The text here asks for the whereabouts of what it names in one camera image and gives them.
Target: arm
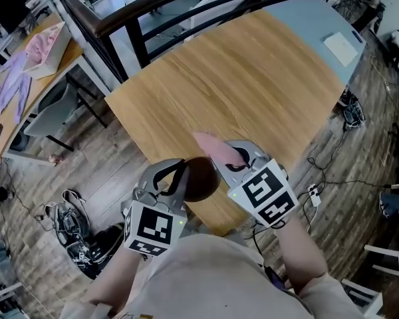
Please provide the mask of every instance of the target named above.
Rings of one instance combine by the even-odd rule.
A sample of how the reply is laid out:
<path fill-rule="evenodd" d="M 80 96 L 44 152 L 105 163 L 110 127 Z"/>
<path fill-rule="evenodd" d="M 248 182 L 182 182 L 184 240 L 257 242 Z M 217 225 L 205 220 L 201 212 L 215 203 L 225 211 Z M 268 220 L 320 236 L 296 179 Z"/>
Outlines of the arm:
<path fill-rule="evenodd" d="M 105 269 L 87 289 L 84 301 L 106 304 L 113 314 L 119 313 L 128 300 L 142 256 L 121 244 Z"/>
<path fill-rule="evenodd" d="M 328 272 L 323 254 L 305 231 L 297 215 L 292 215 L 288 223 L 275 232 L 288 279 L 297 294 L 309 281 Z"/>

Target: purple fabric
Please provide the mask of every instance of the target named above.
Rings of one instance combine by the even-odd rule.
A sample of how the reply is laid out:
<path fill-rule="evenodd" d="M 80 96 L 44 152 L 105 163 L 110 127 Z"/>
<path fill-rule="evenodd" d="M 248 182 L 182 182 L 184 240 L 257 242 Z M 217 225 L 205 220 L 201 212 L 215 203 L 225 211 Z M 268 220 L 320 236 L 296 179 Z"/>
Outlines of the purple fabric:
<path fill-rule="evenodd" d="M 31 77 L 26 73 L 22 73 L 26 61 L 27 53 L 21 51 L 12 56 L 11 59 L 1 67 L 1 72 L 7 69 L 9 69 L 9 71 L 0 86 L 0 114 L 11 101 L 16 91 L 19 91 L 18 107 L 15 113 L 15 122 L 17 124 L 21 121 L 21 116 L 31 87 Z"/>

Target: gray chair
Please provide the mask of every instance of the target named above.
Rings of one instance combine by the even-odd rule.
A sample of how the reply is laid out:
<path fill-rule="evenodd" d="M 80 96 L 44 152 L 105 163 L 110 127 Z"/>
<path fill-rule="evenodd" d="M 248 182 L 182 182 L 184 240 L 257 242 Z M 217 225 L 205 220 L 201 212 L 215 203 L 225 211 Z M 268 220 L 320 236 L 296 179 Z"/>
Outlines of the gray chair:
<path fill-rule="evenodd" d="M 75 84 L 71 77 L 65 77 L 56 84 L 39 102 L 35 114 L 31 114 L 33 120 L 27 121 L 29 125 L 24 129 L 24 134 L 34 137 L 47 137 L 54 143 L 73 152 L 74 149 L 72 147 L 62 143 L 52 137 L 52 135 L 82 105 L 85 105 L 92 115 L 106 128 L 106 124 L 77 92 L 78 87 L 81 86 Z"/>

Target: pink object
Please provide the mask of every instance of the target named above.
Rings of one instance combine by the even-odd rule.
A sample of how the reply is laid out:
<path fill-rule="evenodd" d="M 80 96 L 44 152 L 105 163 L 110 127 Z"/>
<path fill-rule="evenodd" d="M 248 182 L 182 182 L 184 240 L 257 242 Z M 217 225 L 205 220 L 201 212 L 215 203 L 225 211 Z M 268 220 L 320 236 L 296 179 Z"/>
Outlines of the pink object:
<path fill-rule="evenodd" d="M 246 165 L 242 155 L 219 138 L 204 132 L 194 132 L 194 138 L 199 147 L 212 160 L 218 161 L 221 164 L 231 164 L 235 167 Z"/>
<path fill-rule="evenodd" d="M 28 57 L 37 64 L 45 61 L 58 33 L 59 29 L 53 31 L 47 29 L 36 34 L 25 47 Z"/>

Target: wooden table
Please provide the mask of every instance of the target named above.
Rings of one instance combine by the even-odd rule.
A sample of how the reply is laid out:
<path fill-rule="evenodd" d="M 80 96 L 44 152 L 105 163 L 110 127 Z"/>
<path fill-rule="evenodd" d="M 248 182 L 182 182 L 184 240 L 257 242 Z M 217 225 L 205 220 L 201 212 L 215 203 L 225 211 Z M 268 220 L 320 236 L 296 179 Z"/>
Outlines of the wooden table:
<path fill-rule="evenodd" d="M 259 10 L 168 52 L 106 101 L 155 163 L 203 152 L 192 132 L 248 139 L 289 171 L 325 124 L 344 89 L 333 70 L 290 28 Z M 216 234 L 247 214 L 227 185 L 192 211 Z"/>
<path fill-rule="evenodd" d="M 56 25 L 57 23 L 60 22 L 61 18 L 58 15 L 53 13 L 50 16 L 48 16 L 23 41 L 23 43 L 21 44 L 21 46 L 19 46 L 16 52 L 19 52 L 20 50 L 24 49 L 34 34 L 40 33 L 45 29 L 53 25 Z M 70 69 L 72 69 L 77 64 L 80 65 L 80 67 L 87 73 L 87 75 L 89 75 L 89 77 L 93 80 L 95 85 L 97 85 L 97 87 L 102 91 L 102 93 L 109 94 L 108 88 L 103 84 L 103 82 L 99 79 L 99 77 L 97 77 L 96 73 L 83 58 L 82 48 L 76 43 L 74 39 L 71 39 L 62 57 L 61 63 L 59 64 L 58 71 L 51 76 L 47 76 L 38 80 L 32 79 L 27 102 L 25 104 L 25 108 L 19 124 L 16 124 L 14 121 L 14 115 L 19 100 L 18 92 L 15 94 L 15 96 L 11 99 L 9 104 L 0 114 L 0 124 L 3 125 L 3 130 L 0 135 L 0 157 L 19 158 L 28 161 L 33 161 L 39 164 L 55 165 L 54 163 L 49 163 L 47 158 L 38 158 L 37 156 L 30 156 L 24 153 L 15 152 L 13 150 L 9 150 L 9 147 L 13 139 L 17 135 L 18 131 L 21 129 L 21 126 L 24 124 L 25 120 L 27 120 L 30 113 L 35 109 L 35 106 L 43 99 L 44 96 L 46 96 L 46 94 L 51 90 L 51 88 Z M 6 74 L 7 71 L 0 73 L 0 84 L 4 81 Z"/>

